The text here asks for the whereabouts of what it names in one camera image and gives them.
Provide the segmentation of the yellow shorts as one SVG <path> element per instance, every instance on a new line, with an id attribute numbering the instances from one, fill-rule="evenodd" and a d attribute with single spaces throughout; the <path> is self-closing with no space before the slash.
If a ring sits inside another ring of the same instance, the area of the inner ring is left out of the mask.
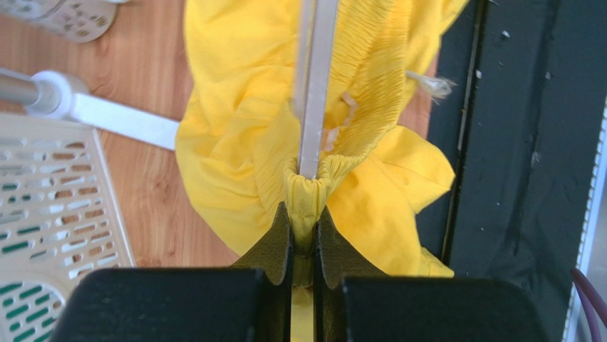
<path id="1" fill-rule="evenodd" d="M 328 78 L 318 175 L 296 172 L 296 1 L 188 1 L 185 45 L 194 88 L 175 138 L 189 200 L 234 252 L 248 252 L 284 203 L 296 256 L 292 341 L 313 340 L 306 258 L 328 209 L 338 231 L 392 276 L 451 277 L 420 243 L 416 215 L 448 192 L 444 154 L 399 123 L 464 1 L 342 1 Z"/>

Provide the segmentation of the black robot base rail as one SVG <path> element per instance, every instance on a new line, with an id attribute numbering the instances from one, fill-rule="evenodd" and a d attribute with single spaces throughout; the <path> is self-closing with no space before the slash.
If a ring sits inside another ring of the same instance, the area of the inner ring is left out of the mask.
<path id="1" fill-rule="evenodd" d="M 457 276 L 518 286 L 560 341 L 606 122 L 606 3 L 469 1 L 437 73 L 455 87 L 428 139 L 456 179 L 417 216 L 421 243 Z"/>

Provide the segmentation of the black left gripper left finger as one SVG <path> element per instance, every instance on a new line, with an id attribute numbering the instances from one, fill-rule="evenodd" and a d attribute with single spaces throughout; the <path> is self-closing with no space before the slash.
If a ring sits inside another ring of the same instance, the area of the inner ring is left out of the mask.
<path id="1" fill-rule="evenodd" d="M 52 341 L 288 341 L 294 238 L 284 203 L 233 265 L 110 268 L 87 275 Z"/>

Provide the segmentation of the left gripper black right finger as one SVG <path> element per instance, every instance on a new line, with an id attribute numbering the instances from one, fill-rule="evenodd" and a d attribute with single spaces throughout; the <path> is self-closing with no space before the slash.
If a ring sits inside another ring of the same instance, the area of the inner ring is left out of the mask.
<path id="1" fill-rule="evenodd" d="M 546 341 L 530 298 L 494 279 L 388 276 L 325 209 L 313 266 L 316 341 Z"/>

